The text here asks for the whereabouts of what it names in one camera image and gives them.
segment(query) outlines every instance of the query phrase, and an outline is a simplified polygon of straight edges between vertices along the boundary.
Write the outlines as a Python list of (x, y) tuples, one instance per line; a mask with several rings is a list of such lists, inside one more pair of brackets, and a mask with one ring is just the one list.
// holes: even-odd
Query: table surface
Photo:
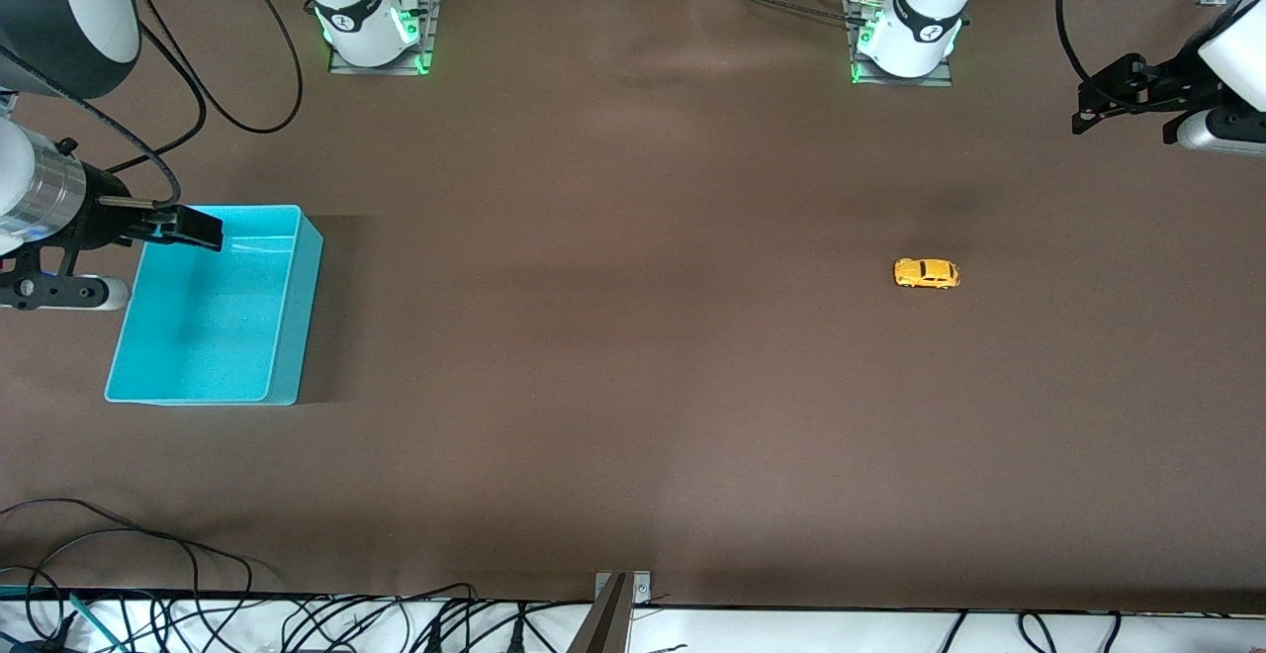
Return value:
[[(156, 1), (223, 103), (284, 115), (260, 0)], [(637, 568), (685, 602), (1266, 601), (1266, 163), (1163, 147), (1167, 116), (1072, 138), (1052, 0), (972, 0), (947, 90), (853, 85), (838, 27), (748, 0), (451, 0), (433, 75), (329, 76), (277, 3), (299, 120), (213, 116), (171, 163), (186, 201), (298, 202), (324, 234), (301, 404), (109, 405), (122, 314), (9, 311), (5, 501), (86, 496), (273, 590), (576, 597)], [(1212, 16), (1069, 14), (1089, 67)], [(194, 118), (149, 48), (100, 106), (154, 144)], [(129, 156), (65, 103), (18, 118)], [(900, 256), (962, 287), (896, 289)], [(89, 524), (27, 510), (0, 554)], [(53, 571), (189, 586), (129, 538)]]

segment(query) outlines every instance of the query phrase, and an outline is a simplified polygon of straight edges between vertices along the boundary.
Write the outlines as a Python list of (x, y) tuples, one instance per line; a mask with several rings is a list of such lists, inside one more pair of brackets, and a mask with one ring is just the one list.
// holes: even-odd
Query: yellow toy car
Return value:
[(893, 278), (901, 287), (958, 287), (958, 266), (950, 261), (913, 261), (901, 257), (893, 266)]

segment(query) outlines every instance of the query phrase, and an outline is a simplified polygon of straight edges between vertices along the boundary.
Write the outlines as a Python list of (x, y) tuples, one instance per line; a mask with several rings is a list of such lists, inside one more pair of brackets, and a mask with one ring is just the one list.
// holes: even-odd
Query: brown table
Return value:
[[(258, 0), (157, 1), (227, 104), (285, 111)], [(213, 118), (171, 162), (187, 201), (322, 229), (303, 404), (108, 405), (122, 314), (9, 311), (4, 501), (86, 496), (273, 590), (575, 597), (646, 568), (670, 601), (1261, 610), (1266, 162), (1162, 147), (1165, 116), (1072, 138), (1052, 0), (972, 0), (950, 90), (851, 85), (841, 29), (747, 0), (452, 0), (433, 75), (352, 80), (277, 1), (299, 120)], [(1069, 11), (1090, 67), (1212, 16)], [(194, 113), (148, 48), (101, 106), (154, 144)], [(129, 156), (63, 103), (19, 120)], [(901, 291), (900, 256), (963, 285)], [(8, 561), (87, 520), (3, 526)], [(185, 567), (103, 538), (53, 571)]]

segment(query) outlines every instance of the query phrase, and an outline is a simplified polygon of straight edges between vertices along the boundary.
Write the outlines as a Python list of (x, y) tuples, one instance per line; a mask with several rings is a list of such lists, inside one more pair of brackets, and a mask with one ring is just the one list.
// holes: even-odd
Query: white floor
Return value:
[[(204, 601), (204, 609), (224, 606), (222, 601)], [(334, 638), (338, 633), (363, 620), (367, 613), (381, 604), (365, 604), (344, 613), (339, 619), (323, 626)], [(357, 653), (396, 653), (408, 640), (424, 630), (427, 621), (439, 611), (441, 602), (408, 604), (385, 613), (366, 634), (352, 644)], [(119, 640), (127, 640), (118, 601), (91, 604), (91, 611)], [(589, 606), (572, 605), (537, 614), (530, 620), (548, 638), (557, 650), (566, 650), (580, 626)], [(194, 613), (190, 601), (179, 602), (176, 615)], [(267, 602), (243, 609), (227, 625), (223, 638), (241, 653), (279, 653), (281, 650), (281, 625), (286, 616), (298, 610), (298, 604)], [(517, 613), (513, 604), (500, 604), (472, 618), (471, 634), (479, 637), (489, 626), (511, 618)], [(151, 621), (149, 604), (128, 604), (128, 616), (133, 630), (141, 631)], [(224, 614), (208, 614), (213, 625)], [(686, 653), (937, 653), (953, 623), (953, 613), (905, 611), (757, 611), (757, 610), (696, 610), (658, 609), (634, 611), (629, 635), (629, 653), (663, 653), (684, 645)], [(1099, 653), (1112, 626), (1106, 615), (1043, 615), (1058, 650), (1063, 653)], [(35, 623), (46, 630), (54, 628), (57, 605), (37, 604)], [(196, 618), (185, 621), (181, 630), (194, 650), (200, 652), (209, 640), (208, 626)], [(294, 631), (298, 619), (291, 621)], [(20, 640), (33, 638), (20, 602), (0, 604), (0, 631)], [(473, 653), (504, 653), (511, 626), (501, 626), (472, 647)], [(1031, 637), (1043, 642), (1039, 629), (1031, 620)], [(456, 626), (443, 649), (462, 650), (465, 626)], [(110, 653), (110, 642), (92, 628), (84, 616), (77, 616), (67, 640), (68, 648), (85, 653)], [(528, 631), (524, 637), (527, 653), (548, 653), (546, 645)], [(172, 635), (171, 653), (186, 653), (186, 648)], [(311, 635), (301, 645), (304, 652), (325, 650), (329, 643), (320, 635)], [(1128, 615), (1113, 645), (1113, 653), (1248, 653), (1255, 647), (1266, 647), (1266, 620), (1257, 618), (1213, 619), (1193, 616)], [(157, 652), (153, 637), (128, 645), (138, 653)], [(224, 653), (223, 645), (213, 644), (208, 653)], [(1031, 653), (1017, 630), (1015, 614), (971, 614), (962, 625), (953, 653)]]

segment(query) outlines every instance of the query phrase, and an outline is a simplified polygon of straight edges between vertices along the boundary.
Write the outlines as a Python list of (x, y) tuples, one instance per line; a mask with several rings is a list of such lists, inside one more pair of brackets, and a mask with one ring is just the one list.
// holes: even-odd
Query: blue plastic bin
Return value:
[(299, 206), (197, 206), (224, 251), (146, 244), (108, 401), (289, 406), (299, 400), (324, 243)]

